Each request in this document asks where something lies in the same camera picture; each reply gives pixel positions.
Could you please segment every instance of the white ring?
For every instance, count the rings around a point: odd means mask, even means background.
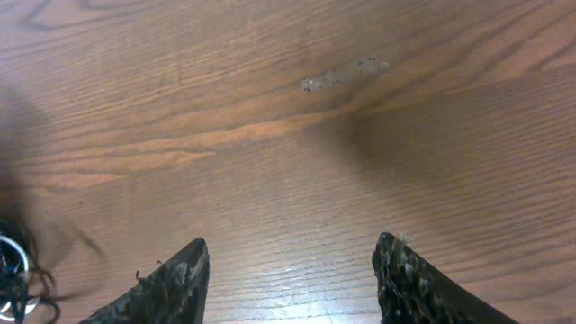
[[[13,249],[15,249],[16,252],[18,252],[18,254],[20,255],[20,259],[22,260],[22,262],[24,264],[24,276],[26,278],[28,275],[28,271],[30,270],[30,265],[28,264],[28,255],[26,254],[24,249],[15,240],[8,238],[7,236],[0,235],[0,241],[8,244]],[[15,318],[10,318],[10,317],[7,317],[4,315],[4,313],[6,311],[8,311],[10,306],[11,306],[11,303],[7,302],[6,305],[0,310],[0,320],[15,321]],[[31,307],[30,311],[29,311],[29,306],[26,305],[24,313],[26,315],[30,314],[32,312],[32,310],[34,309],[34,307],[36,307],[36,304],[34,304],[33,307]]]

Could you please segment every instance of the wood grain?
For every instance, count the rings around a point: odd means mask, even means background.
[[[207,322],[378,322],[384,230],[569,322],[575,26],[568,0],[0,1],[0,149],[79,293],[62,322],[199,236]],[[365,55],[388,70],[302,92]]]

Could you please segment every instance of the wooden surface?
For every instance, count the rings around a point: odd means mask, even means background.
[[[570,323],[575,44],[569,0],[2,0],[0,154],[63,323],[196,237],[208,323],[377,323],[382,231]]]

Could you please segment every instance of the wooden table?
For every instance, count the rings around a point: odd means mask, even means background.
[[[208,323],[378,323],[382,231],[576,317],[573,1],[0,1],[0,153],[63,323],[196,237]],[[388,71],[305,93],[377,53]]]

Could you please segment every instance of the black object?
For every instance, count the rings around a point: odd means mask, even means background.
[[[516,323],[467,292],[390,233],[373,254],[382,324]]]
[[[193,240],[123,296],[80,324],[200,324],[203,322],[210,256],[202,238]]]

